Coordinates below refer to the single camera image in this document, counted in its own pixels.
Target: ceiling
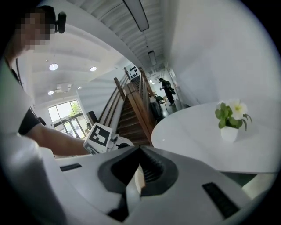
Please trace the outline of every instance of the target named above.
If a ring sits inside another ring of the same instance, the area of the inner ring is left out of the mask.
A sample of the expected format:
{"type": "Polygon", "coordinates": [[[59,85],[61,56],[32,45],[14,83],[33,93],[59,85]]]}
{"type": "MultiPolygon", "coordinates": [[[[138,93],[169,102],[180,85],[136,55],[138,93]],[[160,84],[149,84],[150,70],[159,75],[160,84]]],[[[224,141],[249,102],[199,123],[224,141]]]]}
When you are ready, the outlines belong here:
{"type": "Polygon", "coordinates": [[[119,52],[93,35],[68,24],[65,30],[63,34],[54,34],[49,44],[38,45],[29,53],[36,105],[76,95],[79,86],[128,62],[119,52]],[[58,65],[57,70],[49,70],[52,63],[58,65]],[[62,83],[71,84],[68,93],[47,95],[48,91],[56,90],[57,85],[62,83]]]}
{"type": "Polygon", "coordinates": [[[122,0],[67,0],[105,24],[150,68],[148,52],[154,50],[157,63],[164,61],[163,18],[160,0],[141,0],[150,28],[141,32],[122,0]]]}

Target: white table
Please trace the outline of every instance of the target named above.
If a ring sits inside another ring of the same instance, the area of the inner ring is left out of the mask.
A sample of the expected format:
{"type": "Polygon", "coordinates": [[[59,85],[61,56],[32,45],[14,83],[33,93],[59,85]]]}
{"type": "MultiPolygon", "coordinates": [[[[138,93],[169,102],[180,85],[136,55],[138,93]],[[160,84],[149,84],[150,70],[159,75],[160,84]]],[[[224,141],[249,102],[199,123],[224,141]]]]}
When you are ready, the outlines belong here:
{"type": "Polygon", "coordinates": [[[224,141],[216,103],[193,106],[164,118],[154,128],[155,148],[198,159],[225,172],[276,173],[281,163],[281,105],[245,100],[253,124],[239,129],[234,143],[224,141]]]}

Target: white pot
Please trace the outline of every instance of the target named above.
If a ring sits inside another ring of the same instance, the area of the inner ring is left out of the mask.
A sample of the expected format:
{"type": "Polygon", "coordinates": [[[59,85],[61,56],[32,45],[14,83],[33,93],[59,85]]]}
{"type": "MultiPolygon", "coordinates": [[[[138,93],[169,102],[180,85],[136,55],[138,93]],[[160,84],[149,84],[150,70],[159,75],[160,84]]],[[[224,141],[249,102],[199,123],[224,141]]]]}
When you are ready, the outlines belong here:
{"type": "Polygon", "coordinates": [[[221,137],[223,140],[234,142],[238,135],[238,129],[233,127],[227,127],[220,129],[221,137]]]}

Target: black and white marker cube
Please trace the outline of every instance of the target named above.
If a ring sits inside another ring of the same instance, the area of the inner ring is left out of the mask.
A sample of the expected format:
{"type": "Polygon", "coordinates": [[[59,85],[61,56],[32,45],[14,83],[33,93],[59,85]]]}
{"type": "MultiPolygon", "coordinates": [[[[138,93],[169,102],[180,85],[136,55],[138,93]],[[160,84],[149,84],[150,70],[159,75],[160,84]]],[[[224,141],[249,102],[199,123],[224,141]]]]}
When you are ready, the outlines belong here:
{"type": "Polygon", "coordinates": [[[92,155],[107,152],[112,129],[99,123],[95,123],[83,146],[92,155]]]}

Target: fluorescent light fixture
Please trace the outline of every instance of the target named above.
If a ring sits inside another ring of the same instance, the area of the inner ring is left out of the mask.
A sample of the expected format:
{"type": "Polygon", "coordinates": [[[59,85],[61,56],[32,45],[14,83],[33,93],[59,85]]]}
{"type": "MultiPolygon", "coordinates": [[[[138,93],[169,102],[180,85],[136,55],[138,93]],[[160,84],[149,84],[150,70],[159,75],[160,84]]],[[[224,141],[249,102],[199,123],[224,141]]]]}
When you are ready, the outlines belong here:
{"type": "Polygon", "coordinates": [[[52,71],[56,70],[57,68],[58,68],[58,65],[56,63],[51,64],[49,67],[49,69],[52,71]]]}
{"type": "Polygon", "coordinates": [[[90,71],[95,71],[97,68],[94,66],[94,67],[92,67],[91,69],[90,69],[90,71]]]}
{"type": "Polygon", "coordinates": [[[150,61],[151,61],[152,65],[156,65],[156,58],[155,58],[155,53],[154,53],[154,51],[150,51],[150,52],[148,53],[148,56],[149,56],[149,58],[150,58],[150,61]]]}
{"type": "Polygon", "coordinates": [[[133,19],[135,20],[140,31],[145,31],[149,28],[148,19],[146,18],[144,8],[140,0],[123,0],[133,19]]]}

